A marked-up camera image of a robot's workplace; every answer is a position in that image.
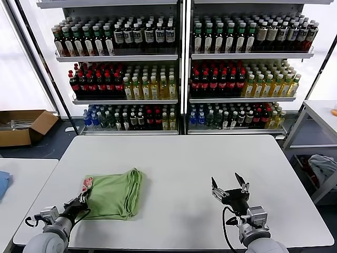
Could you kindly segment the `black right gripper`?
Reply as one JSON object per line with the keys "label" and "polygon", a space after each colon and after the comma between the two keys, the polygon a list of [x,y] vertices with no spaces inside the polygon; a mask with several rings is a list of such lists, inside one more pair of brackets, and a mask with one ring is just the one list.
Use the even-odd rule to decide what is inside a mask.
{"label": "black right gripper", "polygon": [[230,206],[235,213],[247,213],[247,210],[249,208],[247,202],[250,197],[250,183],[245,182],[245,180],[237,173],[235,173],[235,177],[239,185],[241,186],[241,189],[232,189],[226,191],[219,188],[214,178],[211,177],[212,195],[216,199],[221,199],[221,203],[223,203],[224,205]]}

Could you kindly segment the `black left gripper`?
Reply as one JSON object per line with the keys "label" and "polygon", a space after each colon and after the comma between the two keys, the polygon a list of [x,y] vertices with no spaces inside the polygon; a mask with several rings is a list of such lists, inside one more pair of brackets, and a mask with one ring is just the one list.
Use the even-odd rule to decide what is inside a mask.
{"label": "black left gripper", "polygon": [[90,196],[90,190],[80,193],[78,199],[73,199],[64,204],[64,214],[77,216],[80,212],[88,208],[87,199]]}

